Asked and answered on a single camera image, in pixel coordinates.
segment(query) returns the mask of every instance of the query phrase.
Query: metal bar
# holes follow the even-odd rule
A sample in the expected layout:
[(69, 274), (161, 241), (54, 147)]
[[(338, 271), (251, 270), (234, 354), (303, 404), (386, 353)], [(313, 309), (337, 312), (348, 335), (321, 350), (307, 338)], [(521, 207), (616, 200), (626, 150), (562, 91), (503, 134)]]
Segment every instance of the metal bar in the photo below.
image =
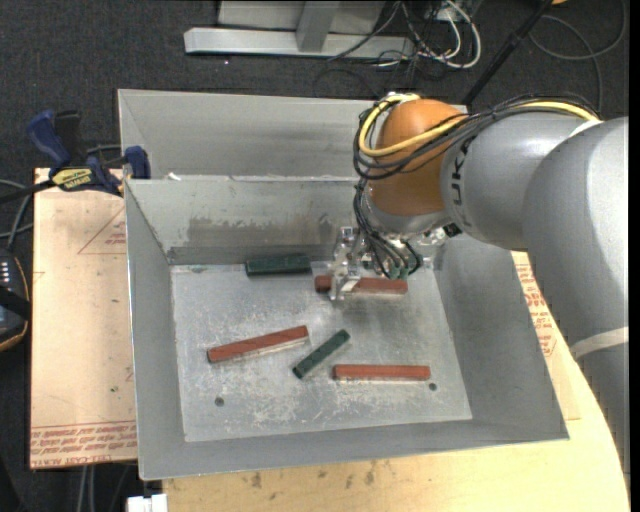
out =
[(335, 380), (428, 380), (428, 366), (383, 364), (337, 364), (333, 367)]
[[(229, 28), (192, 28), (184, 34), (188, 54), (252, 54), (293, 55), (304, 57), (333, 57), (352, 48), (363, 36), (328, 34), (324, 46), (318, 51), (301, 51), (295, 32), (269, 30), (236, 30)], [(413, 45), (404, 37), (376, 36), (349, 58), (375, 59), (384, 51), (411, 53)]]
[(263, 336), (256, 336), (246, 340), (219, 345), (207, 351), (209, 362), (218, 363), (235, 359), (241, 356), (264, 353), (274, 349), (290, 347), (309, 339), (309, 331), (306, 325), (299, 325), (291, 329), (272, 332)]
[(296, 29), (296, 42), (302, 52), (322, 51), (340, 2), (305, 2)]

